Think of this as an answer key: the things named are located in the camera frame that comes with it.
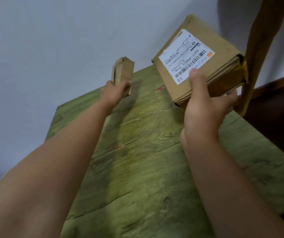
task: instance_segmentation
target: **wooden tabletop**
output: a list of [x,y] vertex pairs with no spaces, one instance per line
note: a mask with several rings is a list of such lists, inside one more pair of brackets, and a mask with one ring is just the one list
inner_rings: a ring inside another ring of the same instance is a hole
[[[179,143],[184,111],[154,66],[132,81],[105,122],[62,237],[213,237]],[[46,139],[99,96],[97,89],[60,105]],[[284,153],[235,112],[219,133],[260,195],[284,213]]]

